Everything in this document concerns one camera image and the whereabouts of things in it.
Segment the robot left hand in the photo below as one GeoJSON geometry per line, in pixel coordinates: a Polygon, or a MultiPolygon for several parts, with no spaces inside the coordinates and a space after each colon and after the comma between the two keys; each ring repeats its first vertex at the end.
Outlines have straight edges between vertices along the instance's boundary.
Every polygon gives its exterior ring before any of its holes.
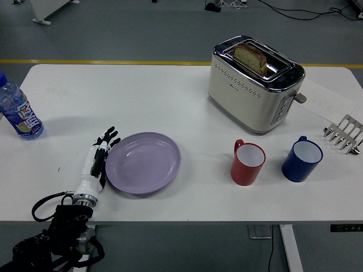
{"type": "Polygon", "coordinates": [[[95,207],[99,193],[105,187],[105,163],[114,145],[121,141],[116,138],[118,131],[110,127],[98,137],[86,156],[81,172],[81,184],[74,192],[73,204],[95,207]]]}

